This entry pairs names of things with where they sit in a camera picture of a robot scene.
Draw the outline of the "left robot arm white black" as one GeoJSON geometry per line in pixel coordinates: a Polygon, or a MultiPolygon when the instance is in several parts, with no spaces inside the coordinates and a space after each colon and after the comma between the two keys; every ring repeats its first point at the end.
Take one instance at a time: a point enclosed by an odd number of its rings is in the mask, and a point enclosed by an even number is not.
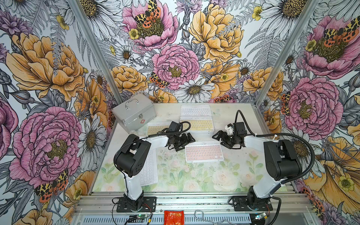
{"type": "Polygon", "coordinates": [[[145,161],[151,152],[158,148],[167,147],[176,152],[194,143],[195,138],[188,132],[191,123],[188,121],[171,122],[168,128],[164,128],[155,134],[139,137],[130,134],[121,148],[116,152],[113,163],[115,168],[123,173],[125,180],[125,193],[119,198],[117,212],[154,212],[156,197],[144,197],[139,173],[145,166],[145,161]]]}

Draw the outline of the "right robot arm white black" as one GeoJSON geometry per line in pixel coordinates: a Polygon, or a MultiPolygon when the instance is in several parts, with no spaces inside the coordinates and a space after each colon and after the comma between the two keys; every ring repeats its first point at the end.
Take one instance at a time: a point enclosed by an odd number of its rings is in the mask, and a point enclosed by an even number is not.
{"type": "Polygon", "coordinates": [[[228,149],[235,145],[247,147],[264,154],[267,173],[248,190],[246,206],[258,210],[270,202],[271,196],[284,184],[286,179],[302,173],[302,164],[289,140],[273,140],[258,134],[249,134],[243,122],[226,126],[225,131],[218,131],[213,139],[228,149]]]}

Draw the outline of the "pink keyboard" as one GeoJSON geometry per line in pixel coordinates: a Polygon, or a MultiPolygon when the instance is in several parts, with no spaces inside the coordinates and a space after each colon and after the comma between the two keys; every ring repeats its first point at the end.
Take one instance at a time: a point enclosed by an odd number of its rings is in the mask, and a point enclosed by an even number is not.
{"type": "Polygon", "coordinates": [[[187,163],[210,163],[224,161],[220,142],[194,142],[185,146],[187,163]]]}

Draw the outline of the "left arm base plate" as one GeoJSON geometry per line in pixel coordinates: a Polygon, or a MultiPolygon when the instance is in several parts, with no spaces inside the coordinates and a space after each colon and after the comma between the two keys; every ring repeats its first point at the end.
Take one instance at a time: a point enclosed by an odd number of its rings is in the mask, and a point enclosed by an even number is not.
{"type": "Polygon", "coordinates": [[[120,197],[116,206],[118,213],[155,212],[157,204],[156,197],[141,197],[138,200],[131,200],[127,197],[120,197]]]}

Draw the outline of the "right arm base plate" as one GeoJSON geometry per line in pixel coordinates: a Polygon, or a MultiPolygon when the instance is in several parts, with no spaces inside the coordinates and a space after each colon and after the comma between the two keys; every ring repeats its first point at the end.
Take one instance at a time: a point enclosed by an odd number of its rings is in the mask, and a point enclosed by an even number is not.
{"type": "Polygon", "coordinates": [[[273,206],[270,198],[260,199],[257,197],[233,196],[232,205],[236,212],[240,211],[272,211],[273,206]]]}

